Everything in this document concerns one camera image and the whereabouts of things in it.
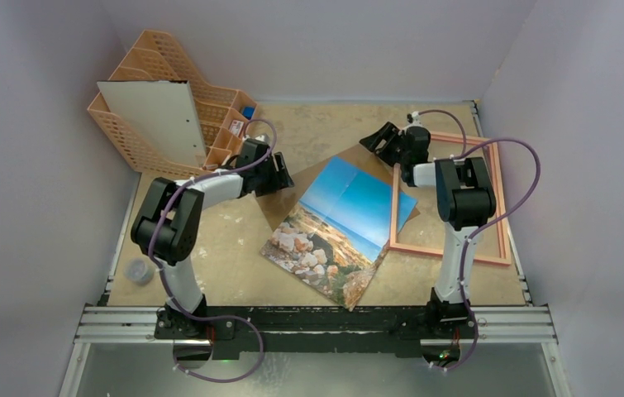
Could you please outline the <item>landscape photo print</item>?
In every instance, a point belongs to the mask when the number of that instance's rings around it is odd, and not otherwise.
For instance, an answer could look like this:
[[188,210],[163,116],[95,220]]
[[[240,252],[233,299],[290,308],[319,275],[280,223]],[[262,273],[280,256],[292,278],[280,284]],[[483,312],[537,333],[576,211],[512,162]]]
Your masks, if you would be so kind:
[[353,310],[417,200],[339,157],[329,160],[261,247],[261,255],[334,304]]

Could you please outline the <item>pink picture frame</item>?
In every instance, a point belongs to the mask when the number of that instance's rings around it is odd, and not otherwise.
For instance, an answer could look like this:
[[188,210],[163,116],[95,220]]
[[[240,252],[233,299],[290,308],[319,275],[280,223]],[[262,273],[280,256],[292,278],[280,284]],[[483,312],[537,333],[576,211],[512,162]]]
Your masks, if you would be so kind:
[[509,266],[513,262],[512,243],[508,241],[508,220],[503,198],[503,180],[496,144],[477,136],[433,132],[433,141],[464,143],[471,150],[483,150],[486,158],[453,159],[452,166],[440,165],[432,180],[436,183],[436,207],[448,227],[462,232],[477,221],[482,226],[493,221],[498,234],[498,256],[477,255],[474,260],[488,265]]

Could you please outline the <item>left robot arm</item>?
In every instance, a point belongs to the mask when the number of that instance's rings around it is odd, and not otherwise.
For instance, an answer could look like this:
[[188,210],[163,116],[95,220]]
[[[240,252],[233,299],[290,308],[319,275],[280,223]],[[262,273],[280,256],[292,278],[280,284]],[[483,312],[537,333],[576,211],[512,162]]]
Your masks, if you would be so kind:
[[131,240],[155,264],[166,293],[165,307],[177,313],[175,327],[188,338],[200,337],[213,321],[237,316],[207,314],[191,253],[202,212],[249,194],[257,197],[293,187],[283,153],[271,142],[247,138],[239,154],[212,173],[151,182],[131,228]]

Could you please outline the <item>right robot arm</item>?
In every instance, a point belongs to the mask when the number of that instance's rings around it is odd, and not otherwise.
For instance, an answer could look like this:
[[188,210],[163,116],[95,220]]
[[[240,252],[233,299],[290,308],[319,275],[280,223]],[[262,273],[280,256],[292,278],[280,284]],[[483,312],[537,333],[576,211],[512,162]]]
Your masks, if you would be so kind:
[[497,210],[497,199],[485,160],[460,155],[428,160],[431,133],[418,122],[403,129],[386,122],[359,144],[386,165],[397,166],[410,187],[434,187],[436,207],[445,225],[440,274],[426,304],[427,330],[444,337],[468,323],[469,279],[479,234]]

